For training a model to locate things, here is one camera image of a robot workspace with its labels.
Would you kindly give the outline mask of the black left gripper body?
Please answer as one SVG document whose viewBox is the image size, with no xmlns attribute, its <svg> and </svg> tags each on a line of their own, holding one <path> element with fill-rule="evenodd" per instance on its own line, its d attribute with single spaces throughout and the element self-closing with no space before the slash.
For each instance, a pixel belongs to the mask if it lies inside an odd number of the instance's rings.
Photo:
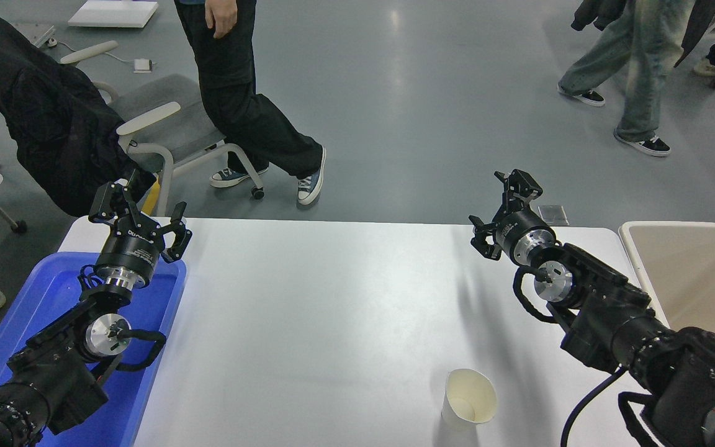
<svg viewBox="0 0 715 447">
<path fill-rule="evenodd" d="M 101 254 L 96 261 L 96 274 L 108 276 L 114 269 L 130 271 L 140 277 L 152 277 L 164 238 L 151 223 L 119 224 L 111 227 Z"/>
</svg>

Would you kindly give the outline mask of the person's hand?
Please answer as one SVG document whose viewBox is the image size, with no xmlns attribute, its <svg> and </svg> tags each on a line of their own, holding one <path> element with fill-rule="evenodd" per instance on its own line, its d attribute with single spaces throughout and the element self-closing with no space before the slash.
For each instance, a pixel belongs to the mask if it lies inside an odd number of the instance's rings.
<svg viewBox="0 0 715 447">
<path fill-rule="evenodd" d="M 219 39 L 235 27 L 238 20 L 238 4 L 234 0 L 206 0 L 204 2 L 206 26 Z"/>
</svg>

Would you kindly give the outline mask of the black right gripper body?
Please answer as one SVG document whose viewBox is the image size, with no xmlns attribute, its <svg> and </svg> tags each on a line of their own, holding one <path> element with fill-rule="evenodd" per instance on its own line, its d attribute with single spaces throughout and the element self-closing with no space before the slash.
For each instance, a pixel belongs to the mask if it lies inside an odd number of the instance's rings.
<svg viewBox="0 0 715 447">
<path fill-rule="evenodd" d="M 529 232 L 544 228 L 544 221 L 531 209 L 495 215 L 495 243 L 508 257 L 513 257 L 516 244 Z"/>
</svg>

